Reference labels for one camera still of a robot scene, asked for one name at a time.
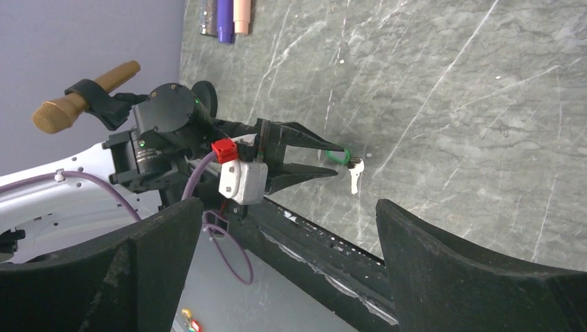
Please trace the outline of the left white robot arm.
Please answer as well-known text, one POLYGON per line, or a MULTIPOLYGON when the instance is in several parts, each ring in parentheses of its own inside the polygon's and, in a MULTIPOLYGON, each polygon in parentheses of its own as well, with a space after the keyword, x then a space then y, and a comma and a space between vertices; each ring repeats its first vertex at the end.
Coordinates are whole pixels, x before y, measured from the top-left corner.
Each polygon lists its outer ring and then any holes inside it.
POLYGON ((97 82, 81 80, 65 97, 44 104, 36 116, 81 97, 89 114, 114 134, 70 158, 1 177, 1 259, 10 259, 27 237, 27 221, 79 205, 108 193, 129 207, 133 194, 194 187, 199 170, 191 160, 221 166, 219 193, 239 205, 315 178, 335 176, 323 167, 285 163, 287 147, 340 151, 297 122, 258 119, 250 126, 217 117, 217 94, 208 81, 192 87, 163 84, 147 95, 109 95, 97 82), (136 126, 119 131, 129 114, 136 126))

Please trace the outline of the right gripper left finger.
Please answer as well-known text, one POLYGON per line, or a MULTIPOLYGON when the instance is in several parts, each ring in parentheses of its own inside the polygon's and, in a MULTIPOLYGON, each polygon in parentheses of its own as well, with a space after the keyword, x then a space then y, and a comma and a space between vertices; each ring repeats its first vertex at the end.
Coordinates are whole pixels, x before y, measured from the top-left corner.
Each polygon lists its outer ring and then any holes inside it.
POLYGON ((169 331, 201 231, 186 199, 22 264, 1 265, 2 331, 169 331))

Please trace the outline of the green key tag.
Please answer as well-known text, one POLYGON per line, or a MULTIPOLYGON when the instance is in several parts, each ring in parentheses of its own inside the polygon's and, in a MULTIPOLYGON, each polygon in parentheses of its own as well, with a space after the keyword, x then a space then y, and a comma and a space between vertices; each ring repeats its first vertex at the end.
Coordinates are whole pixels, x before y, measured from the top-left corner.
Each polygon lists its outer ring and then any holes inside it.
POLYGON ((327 150, 325 153, 331 161, 334 161, 340 165, 348 164, 351 158, 350 152, 347 149, 344 149, 343 151, 327 150))

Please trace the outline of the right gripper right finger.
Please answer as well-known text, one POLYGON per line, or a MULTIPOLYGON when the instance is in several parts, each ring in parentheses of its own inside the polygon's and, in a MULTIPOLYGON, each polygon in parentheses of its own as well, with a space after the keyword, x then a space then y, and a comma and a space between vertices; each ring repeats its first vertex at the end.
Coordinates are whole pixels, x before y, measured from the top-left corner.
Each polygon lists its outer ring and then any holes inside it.
POLYGON ((387 199, 376 222, 402 331, 585 331, 586 274, 510 257, 387 199))

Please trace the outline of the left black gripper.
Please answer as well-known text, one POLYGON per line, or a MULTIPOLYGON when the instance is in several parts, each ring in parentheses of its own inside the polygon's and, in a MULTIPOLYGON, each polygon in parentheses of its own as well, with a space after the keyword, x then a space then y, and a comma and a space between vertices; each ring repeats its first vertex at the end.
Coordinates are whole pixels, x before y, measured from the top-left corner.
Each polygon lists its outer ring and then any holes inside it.
POLYGON ((288 187, 317 178, 337 176, 333 169, 285 164, 285 146, 325 151, 344 151, 340 145, 320 137, 298 122, 274 122, 257 119, 255 125, 216 120, 219 136, 215 140, 215 156, 221 165, 233 162, 261 162, 268 167, 265 194, 271 195, 288 187))

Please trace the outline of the silver key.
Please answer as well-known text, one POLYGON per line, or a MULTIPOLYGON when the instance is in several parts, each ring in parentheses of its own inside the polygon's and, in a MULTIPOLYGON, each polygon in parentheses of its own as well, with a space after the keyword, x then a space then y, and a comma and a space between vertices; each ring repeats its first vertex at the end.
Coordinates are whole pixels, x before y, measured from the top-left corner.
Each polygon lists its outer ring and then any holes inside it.
POLYGON ((347 162, 347 169, 350 173, 351 194, 359 192, 359 179, 365 169, 364 160, 360 157, 351 157, 347 162))

